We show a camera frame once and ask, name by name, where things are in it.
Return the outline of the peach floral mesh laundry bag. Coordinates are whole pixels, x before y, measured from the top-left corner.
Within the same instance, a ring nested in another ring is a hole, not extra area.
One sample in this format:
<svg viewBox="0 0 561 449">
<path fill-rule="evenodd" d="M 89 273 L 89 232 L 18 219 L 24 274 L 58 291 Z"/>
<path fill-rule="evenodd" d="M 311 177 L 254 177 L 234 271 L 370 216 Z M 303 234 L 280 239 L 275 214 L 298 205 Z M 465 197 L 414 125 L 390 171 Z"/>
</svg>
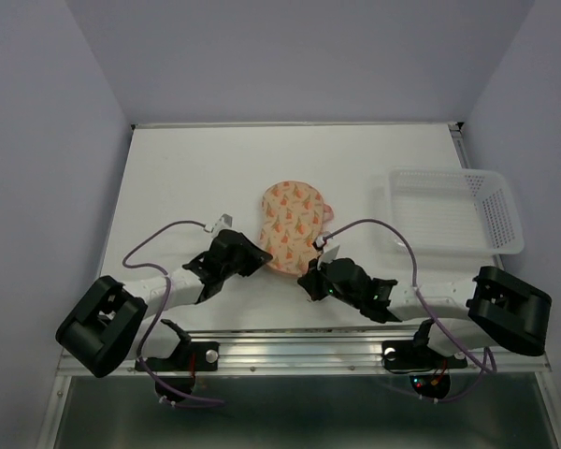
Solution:
<svg viewBox="0 0 561 449">
<path fill-rule="evenodd" d="M 313 242 L 334 218 L 333 209 L 311 185 L 281 181 L 263 193 L 261 211 L 259 246 L 272 256 L 268 266 L 284 275 L 303 275 L 318 256 Z"/>
</svg>

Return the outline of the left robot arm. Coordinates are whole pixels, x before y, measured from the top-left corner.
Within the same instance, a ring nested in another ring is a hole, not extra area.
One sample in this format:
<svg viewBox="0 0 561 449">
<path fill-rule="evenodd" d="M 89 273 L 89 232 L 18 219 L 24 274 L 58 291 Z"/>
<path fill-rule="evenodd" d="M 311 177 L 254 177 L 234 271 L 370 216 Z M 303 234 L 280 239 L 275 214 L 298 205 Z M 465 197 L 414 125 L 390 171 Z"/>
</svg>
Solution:
<svg viewBox="0 0 561 449">
<path fill-rule="evenodd" d="M 203 303 L 229 278 L 249 277 L 272 259 L 244 234 L 223 229 L 206 251 L 167 274 L 131 282 L 98 278 L 60 324 L 55 339 L 92 375 L 105 377 L 137 350 L 144 319 L 159 310 Z"/>
</svg>

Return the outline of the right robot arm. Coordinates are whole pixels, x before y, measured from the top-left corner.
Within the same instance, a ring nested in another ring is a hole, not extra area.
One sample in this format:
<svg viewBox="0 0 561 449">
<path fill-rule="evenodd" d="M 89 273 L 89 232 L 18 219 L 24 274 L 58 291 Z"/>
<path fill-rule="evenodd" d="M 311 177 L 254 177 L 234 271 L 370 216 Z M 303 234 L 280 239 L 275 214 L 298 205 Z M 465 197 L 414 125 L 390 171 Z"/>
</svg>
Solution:
<svg viewBox="0 0 561 449">
<path fill-rule="evenodd" d="M 349 258 L 314 259 L 297 283 L 311 300 L 334 297 L 375 323 L 430 320 L 430 328 L 411 343 L 423 365 L 461 347 L 500 346 L 526 356 L 545 351 L 551 297 L 497 267 L 484 266 L 470 280 L 415 287 L 372 278 Z"/>
</svg>

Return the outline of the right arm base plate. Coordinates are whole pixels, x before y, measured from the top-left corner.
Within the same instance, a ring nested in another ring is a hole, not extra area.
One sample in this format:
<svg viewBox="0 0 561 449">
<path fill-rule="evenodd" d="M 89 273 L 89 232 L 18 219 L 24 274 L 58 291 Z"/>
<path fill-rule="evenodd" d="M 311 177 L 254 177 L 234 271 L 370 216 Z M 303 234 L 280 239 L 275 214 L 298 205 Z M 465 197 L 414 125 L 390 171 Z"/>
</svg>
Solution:
<svg viewBox="0 0 561 449">
<path fill-rule="evenodd" d="M 381 363 L 390 372 L 428 372 L 435 369 L 465 369 L 465 359 L 445 356 L 412 340 L 385 340 L 381 344 Z"/>
</svg>

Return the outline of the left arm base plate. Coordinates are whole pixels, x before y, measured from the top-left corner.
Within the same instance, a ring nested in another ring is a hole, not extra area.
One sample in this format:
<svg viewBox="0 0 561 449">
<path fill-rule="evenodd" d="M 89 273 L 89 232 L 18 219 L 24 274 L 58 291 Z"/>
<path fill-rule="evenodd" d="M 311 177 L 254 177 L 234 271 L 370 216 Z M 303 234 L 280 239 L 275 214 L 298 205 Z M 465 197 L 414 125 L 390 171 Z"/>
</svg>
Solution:
<svg viewBox="0 0 561 449">
<path fill-rule="evenodd" d="M 214 372 L 218 370 L 219 350 L 217 341 L 180 342 L 167 358 L 148 357 L 146 366 L 158 374 Z"/>
</svg>

